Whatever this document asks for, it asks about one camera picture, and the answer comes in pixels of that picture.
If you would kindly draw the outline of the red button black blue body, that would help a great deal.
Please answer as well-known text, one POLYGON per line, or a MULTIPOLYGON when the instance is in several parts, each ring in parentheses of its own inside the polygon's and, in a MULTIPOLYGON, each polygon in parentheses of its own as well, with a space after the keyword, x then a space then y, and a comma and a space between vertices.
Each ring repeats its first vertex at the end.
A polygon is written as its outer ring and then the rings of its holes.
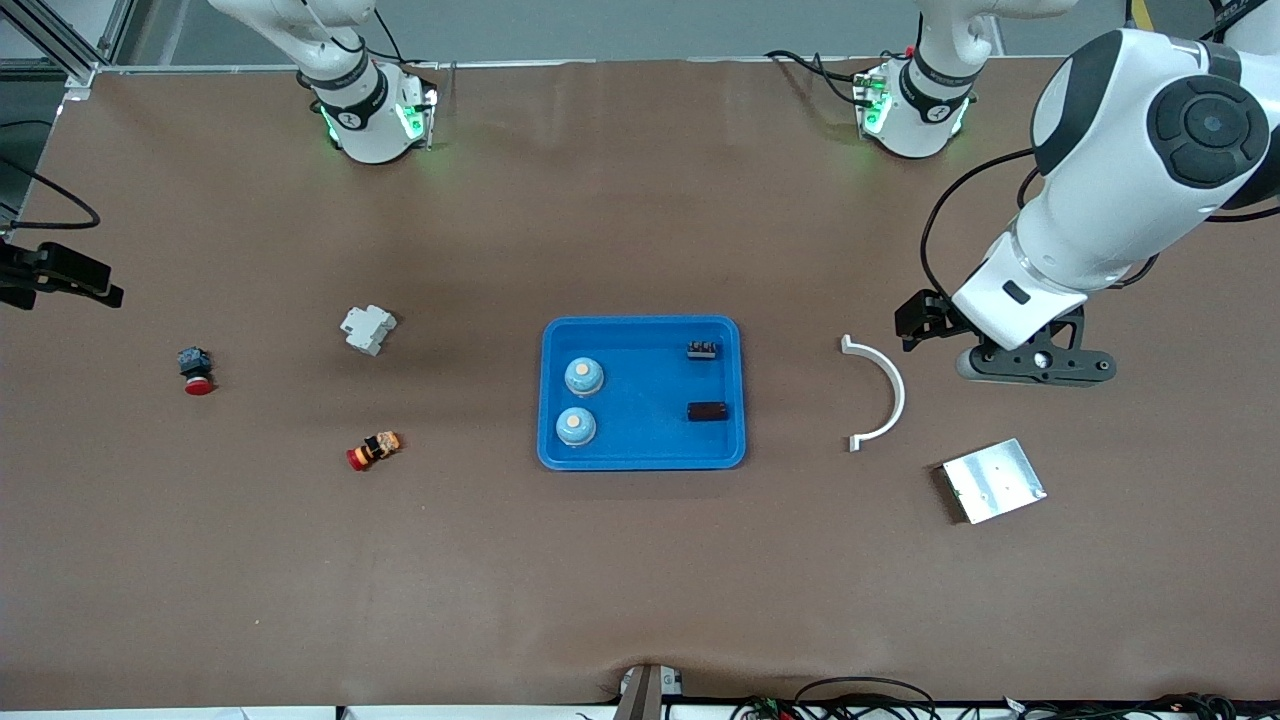
POLYGON ((177 355, 179 374, 184 378, 184 392, 191 396, 205 396, 215 391, 212 380, 212 361, 209 354, 198 347, 183 348, 177 355))

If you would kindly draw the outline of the silver metal plate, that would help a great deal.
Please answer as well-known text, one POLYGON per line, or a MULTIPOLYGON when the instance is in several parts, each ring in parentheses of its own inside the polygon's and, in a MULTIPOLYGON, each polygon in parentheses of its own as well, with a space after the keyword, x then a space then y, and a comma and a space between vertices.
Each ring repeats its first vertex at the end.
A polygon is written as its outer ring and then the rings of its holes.
POLYGON ((1048 496, 1019 439, 951 459, 940 470, 970 524, 1024 509, 1048 496))

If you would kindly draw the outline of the blue plastic tray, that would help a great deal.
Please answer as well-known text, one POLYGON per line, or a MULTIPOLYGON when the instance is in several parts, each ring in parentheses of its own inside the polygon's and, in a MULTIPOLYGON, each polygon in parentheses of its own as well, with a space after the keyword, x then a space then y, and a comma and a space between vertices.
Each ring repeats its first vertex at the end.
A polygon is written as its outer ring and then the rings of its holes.
POLYGON ((554 471, 708 471, 739 466, 748 452, 745 379, 739 325, 723 315, 562 316, 541 337, 535 448, 554 471), (686 357, 690 341, 719 343, 714 361, 686 357), (579 397, 564 384, 576 357, 593 357, 603 388, 579 397), (690 402, 723 401, 726 421, 690 421, 690 402), (596 419, 579 447, 556 436, 567 407, 596 419))

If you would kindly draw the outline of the white circuit breaker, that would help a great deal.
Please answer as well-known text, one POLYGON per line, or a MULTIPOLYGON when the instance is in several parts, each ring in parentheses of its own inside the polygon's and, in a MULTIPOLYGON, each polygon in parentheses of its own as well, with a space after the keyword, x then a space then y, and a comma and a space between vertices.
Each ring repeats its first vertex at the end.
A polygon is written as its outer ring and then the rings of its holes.
POLYGON ((346 343, 361 354, 375 357, 381 351, 381 343, 397 327, 397 318, 378 305, 352 307, 339 324, 346 343))

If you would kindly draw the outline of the red button orange body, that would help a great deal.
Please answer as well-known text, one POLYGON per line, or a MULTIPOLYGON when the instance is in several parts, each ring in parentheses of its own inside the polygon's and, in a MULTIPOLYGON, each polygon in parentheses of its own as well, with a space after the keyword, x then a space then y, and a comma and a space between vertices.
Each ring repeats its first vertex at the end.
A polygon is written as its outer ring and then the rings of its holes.
POLYGON ((401 437, 393 430, 366 437, 361 445, 346 451, 346 460, 356 471, 366 471, 381 460, 401 451, 401 437))

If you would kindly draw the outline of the white curved bracket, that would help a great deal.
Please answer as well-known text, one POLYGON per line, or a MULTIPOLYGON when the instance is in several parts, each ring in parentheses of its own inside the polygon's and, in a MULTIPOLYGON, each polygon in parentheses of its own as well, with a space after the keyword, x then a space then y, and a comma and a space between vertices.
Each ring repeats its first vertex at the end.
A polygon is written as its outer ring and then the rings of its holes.
POLYGON ((856 342, 850 334, 844 334, 840 338, 840 351, 842 355, 863 357, 877 365, 884 373, 893 393, 893 404, 890 409, 890 414, 879 427, 874 430, 851 434, 847 438, 847 451, 850 454, 856 454, 860 452, 868 442, 883 437, 899 424, 905 411, 908 393, 902 373, 884 352, 881 352, 878 348, 869 345, 856 342))

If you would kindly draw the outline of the aluminium frame profile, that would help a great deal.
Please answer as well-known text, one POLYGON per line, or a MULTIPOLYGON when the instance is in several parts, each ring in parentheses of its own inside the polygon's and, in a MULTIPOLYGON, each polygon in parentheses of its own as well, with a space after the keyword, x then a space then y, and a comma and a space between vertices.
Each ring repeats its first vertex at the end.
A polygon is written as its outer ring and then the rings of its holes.
POLYGON ((118 64, 140 0, 0 0, 0 81, 87 91, 118 64))

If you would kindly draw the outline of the grey metal bracket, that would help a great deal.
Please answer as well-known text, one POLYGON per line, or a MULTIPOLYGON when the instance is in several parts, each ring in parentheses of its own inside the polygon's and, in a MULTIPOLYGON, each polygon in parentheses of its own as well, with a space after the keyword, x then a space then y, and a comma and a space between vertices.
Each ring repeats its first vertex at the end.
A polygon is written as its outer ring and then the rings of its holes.
POLYGON ((620 683, 612 720, 671 720, 672 700, 684 698, 684 674, 659 664, 636 665, 620 683))

